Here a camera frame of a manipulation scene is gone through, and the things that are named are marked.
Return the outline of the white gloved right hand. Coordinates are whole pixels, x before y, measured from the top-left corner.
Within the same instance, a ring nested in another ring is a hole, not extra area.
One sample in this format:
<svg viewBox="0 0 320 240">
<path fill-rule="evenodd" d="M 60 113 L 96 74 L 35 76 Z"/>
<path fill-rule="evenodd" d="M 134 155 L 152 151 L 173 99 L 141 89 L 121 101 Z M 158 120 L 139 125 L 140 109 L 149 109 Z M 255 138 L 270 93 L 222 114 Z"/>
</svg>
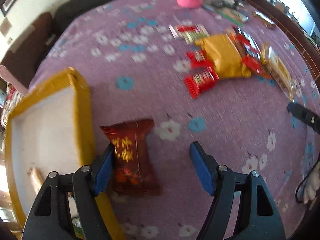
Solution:
<svg viewBox="0 0 320 240">
<path fill-rule="evenodd" d="M 319 178 L 319 162 L 315 165 L 314 169 L 311 171 L 310 176 L 306 180 L 306 186 L 303 193 L 303 203 L 307 204 L 310 200 L 314 200 L 316 197 L 316 192 L 320 187 Z"/>
</svg>

